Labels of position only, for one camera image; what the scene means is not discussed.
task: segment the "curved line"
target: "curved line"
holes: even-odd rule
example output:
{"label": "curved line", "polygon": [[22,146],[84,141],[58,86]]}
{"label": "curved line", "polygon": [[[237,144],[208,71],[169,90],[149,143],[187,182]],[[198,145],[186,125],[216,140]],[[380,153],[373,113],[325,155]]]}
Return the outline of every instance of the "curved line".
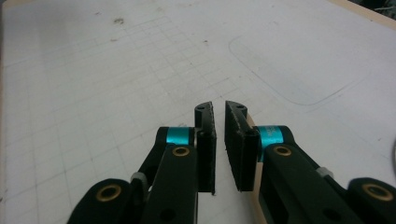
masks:
{"label": "curved line", "polygon": [[235,53],[233,53],[233,51],[232,51],[232,49],[231,49],[231,44],[232,44],[236,39],[239,39],[240,37],[241,37],[241,36],[237,36],[236,38],[234,38],[233,40],[231,40],[231,41],[229,42],[229,44],[228,44],[228,50],[231,52],[231,54],[236,58],[236,60],[238,60],[238,62],[240,62],[242,65],[244,65],[253,75],[255,75],[255,76],[256,76],[257,78],[259,78],[262,82],[264,82],[268,87],[270,87],[270,88],[271,88],[274,92],[276,92],[279,96],[281,96],[281,97],[284,98],[286,101],[289,101],[289,102],[292,103],[292,104],[295,104],[295,105],[304,105],[304,106],[318,105],[318,104],[320,104],[320,103],[326,101],[327,99],[333,97],[333,96],[336,95],[338,92],[345,90],[345,89],[348,88],[349,86],[354,86],[353,84],[356,84],[356,83],[360,83],[360,82],[361,82],[361,81],[357,81],[357,80],[351,81],[351,82],[349,82],[348,84],[346,84],[345,86],[343,86],[342,88],[340,88],[338,91],[333,92],[332,94],[330,94],[330,95],[324,97],[323,99],[321,99],[321,100],[319,100],[319,101],[317,101],[317,102],[314,102],[313,104],[301,104],[301,103],[294,102],[294,101],[290,100],[289,98],[287,98],[286,96],[282,95],[276,88],[274,88],[272,85],[270,85],[268,82],[266,82],[261,76],[259,76],[259,75],[258,75],[257,73],[255,73],[252,69],[250,69],[244,62],[242,62],[242,61],[235,55]]}

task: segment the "white cutting mat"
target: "white cutting mat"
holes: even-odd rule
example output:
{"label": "white cutting mat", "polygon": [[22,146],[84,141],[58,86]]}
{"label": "white cutting mat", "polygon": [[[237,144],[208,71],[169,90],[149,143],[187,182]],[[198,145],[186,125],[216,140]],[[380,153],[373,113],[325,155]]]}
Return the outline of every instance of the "white cutting mat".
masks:
{"label": "white cutting mat", "polygon": [[344,187],[395,186],[395,31],[318,0],[35,0],[3,13],[4,223],[65,223],[82,195],[129,179],[160,126],[212,101],[217,195],[198,223],[252,223],[223,144],[224,102],[284,124]]}

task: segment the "cyan tape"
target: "cyan tape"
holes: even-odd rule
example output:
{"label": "cyan tape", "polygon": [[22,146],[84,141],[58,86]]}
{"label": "cyan tape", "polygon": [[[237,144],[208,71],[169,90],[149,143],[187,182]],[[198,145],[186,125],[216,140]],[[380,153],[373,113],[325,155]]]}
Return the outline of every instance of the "cyan tape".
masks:
{"label": "cyan tape", "polygon": [[167,144],[188,145],[189,144],[189,127],[170,127],[166,135]]}
{"label": "cyan tape", "polygon": [[264,149],[271,144],[283,143],[283,134],[278,126],[257,126],[262,139],[262,156],[259,161],[264,161]]}

